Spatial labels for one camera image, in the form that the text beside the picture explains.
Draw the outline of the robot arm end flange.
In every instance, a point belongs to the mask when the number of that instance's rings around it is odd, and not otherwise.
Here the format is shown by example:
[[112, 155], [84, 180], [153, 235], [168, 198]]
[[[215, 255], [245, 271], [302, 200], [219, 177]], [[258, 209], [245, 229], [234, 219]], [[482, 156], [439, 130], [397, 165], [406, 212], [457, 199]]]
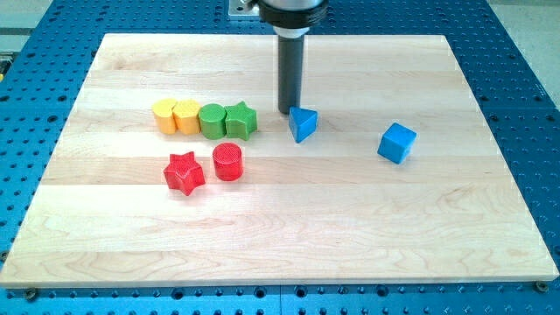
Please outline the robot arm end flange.
[[285, 39], [304, 36], [325, 18], [328, 0], [258, 0], [261, 20]]

